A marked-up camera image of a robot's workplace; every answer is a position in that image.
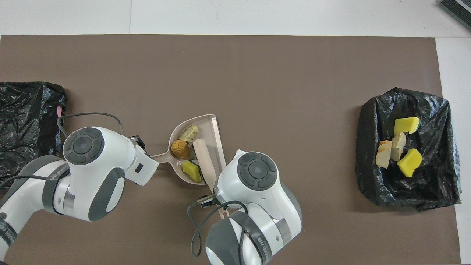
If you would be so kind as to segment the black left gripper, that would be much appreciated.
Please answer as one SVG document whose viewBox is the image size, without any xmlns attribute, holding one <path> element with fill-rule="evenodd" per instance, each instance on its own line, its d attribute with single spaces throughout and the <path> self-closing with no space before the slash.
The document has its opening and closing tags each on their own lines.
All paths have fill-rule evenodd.
<svg viewBox="0 0 471 265">
<path fill-rule="evenodd" d="M 133 142 L 136 152 L 147 154 L 145 143 L 143 143 L 142 139 L 138 135 L 131 136 L 130 140 Z"/>
</svg>

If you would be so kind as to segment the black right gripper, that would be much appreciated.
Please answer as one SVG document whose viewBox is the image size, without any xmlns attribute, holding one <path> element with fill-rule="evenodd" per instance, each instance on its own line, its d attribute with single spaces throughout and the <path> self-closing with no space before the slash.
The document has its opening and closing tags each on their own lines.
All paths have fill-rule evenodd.
<svg viewBox="0 0 471 265">
<path fill-rule="evenodd" d="M 203 195 L 198 198 L 197 203 L 201 206 L 201 208 L 206 208 L 209 206 L 218 205 L 218 199 L 216 195 Z"/>
</svg>

